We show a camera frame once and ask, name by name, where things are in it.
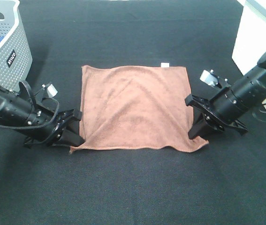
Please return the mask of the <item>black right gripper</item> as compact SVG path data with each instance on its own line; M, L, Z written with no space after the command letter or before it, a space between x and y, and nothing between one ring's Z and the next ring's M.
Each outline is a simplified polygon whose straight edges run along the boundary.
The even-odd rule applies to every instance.
M212 103L205 98L200 98L189 94L185 98L186 106L193 107L193 124L188 132L189 139L196 137L207 137L211 134L224 132L225 128L231 128L244 135L248 132L247 127L239 120L225 122L216 114Z

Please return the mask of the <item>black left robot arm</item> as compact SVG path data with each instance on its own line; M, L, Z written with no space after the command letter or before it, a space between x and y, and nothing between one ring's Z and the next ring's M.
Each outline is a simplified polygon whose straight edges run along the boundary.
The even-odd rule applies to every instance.
M27 81L20 81L20 92L0 86L0 128L25 135L24 146L33 145L78 147L85 140L75 131L82 112L77 109L60 111L53 97L36 99Z

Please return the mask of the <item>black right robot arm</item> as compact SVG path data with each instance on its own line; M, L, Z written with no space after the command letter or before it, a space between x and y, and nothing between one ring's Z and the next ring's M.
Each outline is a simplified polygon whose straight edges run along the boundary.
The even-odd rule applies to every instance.
M200 80L218 90L210 100L195 95L185 98L186 106L200 111L188 131L188 138L205 137L210 133L223 132L225 128L247 133L239 118L266 99L266 52L255 67L234 84L215 75L212 70L203 70Z

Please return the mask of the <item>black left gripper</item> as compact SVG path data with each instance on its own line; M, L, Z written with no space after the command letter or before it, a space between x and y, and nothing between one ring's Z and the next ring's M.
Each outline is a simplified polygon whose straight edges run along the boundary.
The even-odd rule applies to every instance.
M25 147L34 145L78 147L85 142L79 134L82 119L80 110L67 110L57 113L53 118L23 133Z

